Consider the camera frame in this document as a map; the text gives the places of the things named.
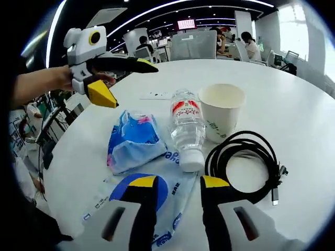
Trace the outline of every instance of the blue plastic bag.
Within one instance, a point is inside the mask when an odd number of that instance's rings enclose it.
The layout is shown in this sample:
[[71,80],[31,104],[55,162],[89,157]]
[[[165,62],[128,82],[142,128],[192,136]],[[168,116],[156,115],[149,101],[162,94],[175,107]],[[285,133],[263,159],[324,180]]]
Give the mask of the blue plastic bag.
[[124,111],[111,132],[107,166],[114,175],[138,166],[166,152],[165,142],[157,133],[153,115]]

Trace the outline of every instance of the plastic water bottle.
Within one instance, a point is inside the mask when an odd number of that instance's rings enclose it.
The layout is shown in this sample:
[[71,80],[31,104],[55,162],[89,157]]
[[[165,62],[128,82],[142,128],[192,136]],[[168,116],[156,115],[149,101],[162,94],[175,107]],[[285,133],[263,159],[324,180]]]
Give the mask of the plastic water bottle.
[[178,90],[172,96],[171,138],[179,151],[179,165],[184,172],[197,172],[205,166],[201,152],[206,137],[205,124],[193,93]]

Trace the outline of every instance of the white paper cup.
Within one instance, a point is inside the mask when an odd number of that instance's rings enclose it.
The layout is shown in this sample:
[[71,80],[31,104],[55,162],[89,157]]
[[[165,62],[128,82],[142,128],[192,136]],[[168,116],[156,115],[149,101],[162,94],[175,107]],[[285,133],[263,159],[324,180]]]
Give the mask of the white paper cup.
[[199,100],[206,122],[206,136],[215,143],[222,143],[234,130],[244,92],[229,84],[215,84],[199,92]]

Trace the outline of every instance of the human hand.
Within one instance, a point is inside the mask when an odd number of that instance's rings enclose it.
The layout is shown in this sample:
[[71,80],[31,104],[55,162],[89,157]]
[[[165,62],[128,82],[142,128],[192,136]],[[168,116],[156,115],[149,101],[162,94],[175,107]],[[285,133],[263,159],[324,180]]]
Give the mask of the human hand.
[[[69,66],[50,68],[50,70],[55,71],[56,78],[58,79],[58,81],[55,81],[55,85],[51,87],[51,90],[73,90],[72,73]],[[98,72],[95,69],[92,69],[92,73],[98,75],[101,80],[108,81],[111,85],[115,84],[115,79],[105,73]]]

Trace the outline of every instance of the coiled cable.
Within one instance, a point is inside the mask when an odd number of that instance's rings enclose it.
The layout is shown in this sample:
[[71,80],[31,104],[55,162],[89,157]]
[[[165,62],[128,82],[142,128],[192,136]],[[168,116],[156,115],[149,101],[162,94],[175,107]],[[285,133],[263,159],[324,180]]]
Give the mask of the coiled cable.
[[[259,142],[251,139],[234,139],[242,134],[251,134],[261,139],[269,148],[270,152],[261,145]],[[269,173],[269,179],[265,182],[264,186],[255,192],[245,193],[236,190],[228,180],[226,168],[228,161],[233,156],[241,157],[258,157],[260,158]],[[221,178],[228,182],[236,194],[237,200],[249,200],[255,204],[262,200],[269,192],[272,191],[272,204],[278,204],[278,189],[281,184],[280,178],[282,174],[287,175],[288,171],[285,166],[280,168],[280,163],[277,163],[276,155],[269,144],[269,142],[258,133],[253,131],[240,131],[226,138],[220,145],[216,146],[208,155],[205,162],[205,174],[213,177]]]

